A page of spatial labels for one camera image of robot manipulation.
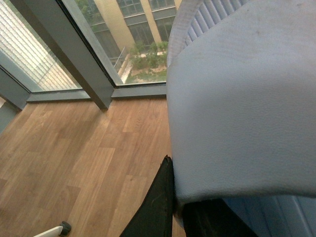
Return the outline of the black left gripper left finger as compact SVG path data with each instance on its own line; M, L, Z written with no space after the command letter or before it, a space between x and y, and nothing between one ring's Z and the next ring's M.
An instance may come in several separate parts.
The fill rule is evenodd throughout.
M165 156L139 209L124 228L121 237L172 236L174 210L174 170Z

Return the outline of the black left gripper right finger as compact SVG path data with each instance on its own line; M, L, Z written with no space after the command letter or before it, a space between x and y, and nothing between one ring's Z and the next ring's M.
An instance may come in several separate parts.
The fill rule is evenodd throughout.
M257 236L223 199L187 203L184 205L182 218L188 237Z

